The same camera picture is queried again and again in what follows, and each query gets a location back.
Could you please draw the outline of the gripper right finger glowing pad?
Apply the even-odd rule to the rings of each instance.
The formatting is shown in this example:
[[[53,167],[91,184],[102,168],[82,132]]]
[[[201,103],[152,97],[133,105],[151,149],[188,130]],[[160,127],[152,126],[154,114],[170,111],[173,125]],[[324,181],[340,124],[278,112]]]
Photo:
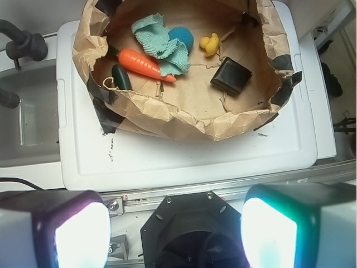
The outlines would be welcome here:
[[[356,267],[356,186],[254,185],[240,231],[251,267]]]

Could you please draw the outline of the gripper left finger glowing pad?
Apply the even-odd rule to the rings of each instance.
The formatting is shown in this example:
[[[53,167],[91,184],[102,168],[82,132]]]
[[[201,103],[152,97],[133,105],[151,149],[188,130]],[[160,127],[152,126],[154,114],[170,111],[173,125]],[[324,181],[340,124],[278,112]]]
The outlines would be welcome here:
[[[104,267],[109,211],[92,190],[1,193],[1,267]]]

